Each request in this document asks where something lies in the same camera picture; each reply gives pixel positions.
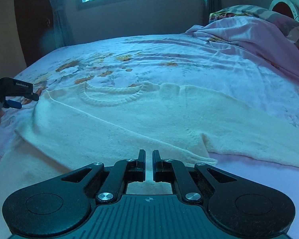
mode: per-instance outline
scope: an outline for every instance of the pillow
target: pillow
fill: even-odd
[[[235,5],[209,16],[209,23],[235,16],[251,16],[268,21],[278,27],[283,35],[299,49],[299,22],[294,19],[259,6]]]

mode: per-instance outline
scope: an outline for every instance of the bedsheet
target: bedsheet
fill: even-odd
[[[293,44],[289,45],[286,52],[293,49]],[[294,63],[299,62],[299,55],[292,56]],[[84,81],[117,88],[143,81],[190,84],[223,92],[299,128],[299,85],[279,73],[268,58],[230,44],[218,35],[197,38],[188,32],[133,36],[64,47],[15,78],[33,83],[38,93]],[[22,102],[23,108],[6,110],[0,126],[0,158],[15,137],[16,125],[35,105],[23,98],[13,99]],[[218,160],[218,168],[287,194],[297,209],[289,235],[299,239],[299,168],[243,156],[210,156]]]

